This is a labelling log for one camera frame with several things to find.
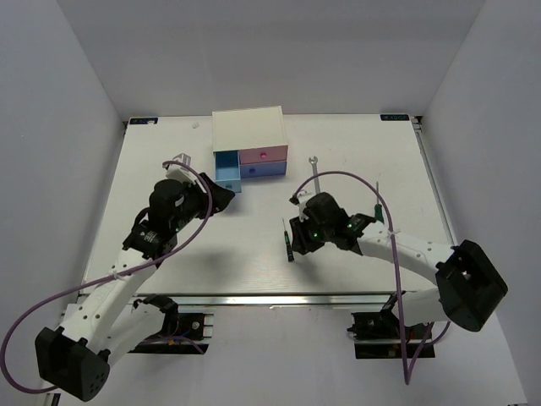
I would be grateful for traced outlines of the small black precision screwdriver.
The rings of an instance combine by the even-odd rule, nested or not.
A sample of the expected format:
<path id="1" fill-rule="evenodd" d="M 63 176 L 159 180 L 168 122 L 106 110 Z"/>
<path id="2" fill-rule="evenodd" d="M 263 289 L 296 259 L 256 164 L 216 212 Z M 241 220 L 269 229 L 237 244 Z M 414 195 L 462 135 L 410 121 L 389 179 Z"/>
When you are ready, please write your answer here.
<path id="1" fill-rule="evenodd" d="M 283 235 L 284 235 L 284 241 L 285 241 L 286 252 L 287 252 L 287 261 L 292 263 L 295 261 L 295 259 L 294 259 L 292 244 L 289 237 L 289 233 L 287 231 L 285 219 L 282 219 L 282 226 L 283 226 L 283 231 L 284 231 Z"/>

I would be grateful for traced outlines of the light blue small drawer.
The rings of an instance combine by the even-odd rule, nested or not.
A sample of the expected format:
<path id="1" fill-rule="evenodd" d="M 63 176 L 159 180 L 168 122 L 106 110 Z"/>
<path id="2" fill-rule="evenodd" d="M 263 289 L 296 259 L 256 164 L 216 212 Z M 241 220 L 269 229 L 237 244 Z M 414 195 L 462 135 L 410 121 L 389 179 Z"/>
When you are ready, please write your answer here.
<path id="1" fill-rule="evenodd" d="M 217 151 L 215 157 L 215 183 L 234 193 L 242 192 L 242 179 L 238 151 Z"/>

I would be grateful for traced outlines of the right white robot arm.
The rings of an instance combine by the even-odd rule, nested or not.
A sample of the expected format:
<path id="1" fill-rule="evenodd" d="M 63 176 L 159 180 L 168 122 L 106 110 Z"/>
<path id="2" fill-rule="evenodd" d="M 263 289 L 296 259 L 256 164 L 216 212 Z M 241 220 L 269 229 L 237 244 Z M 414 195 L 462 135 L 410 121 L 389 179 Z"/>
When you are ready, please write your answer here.
<path id="1" fill-rule="evenodd" d="M 508 293 L 508 286 L 477 243 L 437 244 L 392 233 L 383 222 L 348 215 L 326 192 L 293 197 L 292 249 L 301 255 L 325 244 L 413 272 L 432 283 L 418 292 L 393 293 L 380 310 L 383 330 L 401 337 L 412 326 L 448 321 L 479 332 Z"/>

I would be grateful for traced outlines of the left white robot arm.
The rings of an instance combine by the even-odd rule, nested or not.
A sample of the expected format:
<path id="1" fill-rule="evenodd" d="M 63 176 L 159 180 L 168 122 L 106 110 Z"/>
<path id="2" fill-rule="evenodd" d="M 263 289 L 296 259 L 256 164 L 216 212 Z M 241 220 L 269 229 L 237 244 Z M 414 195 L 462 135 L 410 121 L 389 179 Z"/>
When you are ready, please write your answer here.
<path id="1" fill-rule="evenodd" d="M 56 330 L 38 334 L 36 356 L 41 378 L 83 402 L 103 388 L 111 368 L 149 337 L 170 337 L 179 326 L 178 304 L 152 294 L 134 300 L 139 287 L 178 244 L 178 233 L 193 219 L 227 208 L 235 193 L 205 173 L 172 176 L 155 184 L 149 205 L 136 217 L 111 267 L 112 280 L 100 283 Z"/>

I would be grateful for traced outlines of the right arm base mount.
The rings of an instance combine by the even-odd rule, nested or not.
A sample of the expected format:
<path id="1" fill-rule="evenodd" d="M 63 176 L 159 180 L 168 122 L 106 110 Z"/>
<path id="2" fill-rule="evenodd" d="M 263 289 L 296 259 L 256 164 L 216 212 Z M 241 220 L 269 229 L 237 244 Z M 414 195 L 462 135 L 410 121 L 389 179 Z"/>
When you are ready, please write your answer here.
<path id="1" fill-rule="evenodd" d="M 398 329 L 385 325 L 379 313 L 356 312 L 351 316 L 352 325 L 347 329 L 347 335 L 353 340 L 355 359 L 400 359 L 402 357 Z M 408 359 L 413 359 L 426 333 L 426 327 L 423 324 L 406 327 Z M 419 353 L 419 358 L 435 358 L 434 348 L 428 345 L 431 338 L 430 333 Z"/>

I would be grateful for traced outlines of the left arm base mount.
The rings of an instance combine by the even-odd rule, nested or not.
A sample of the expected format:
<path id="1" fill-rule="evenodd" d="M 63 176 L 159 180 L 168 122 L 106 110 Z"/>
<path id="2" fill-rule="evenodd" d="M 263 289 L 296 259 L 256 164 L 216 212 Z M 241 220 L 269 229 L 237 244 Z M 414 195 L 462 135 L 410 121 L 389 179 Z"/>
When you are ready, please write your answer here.
<path id="1" fill-rule="evenodd" d="M 214 326 L 210 310 L 190 310 L 180 307 L 172 298 L 153 294 L 136 299 L 132 312 L 141 305 L 152 305 L 163 315 L 162 328 L 140 342 L 131 354 L 196 354 L 204 355 L 209 347 Z"/>

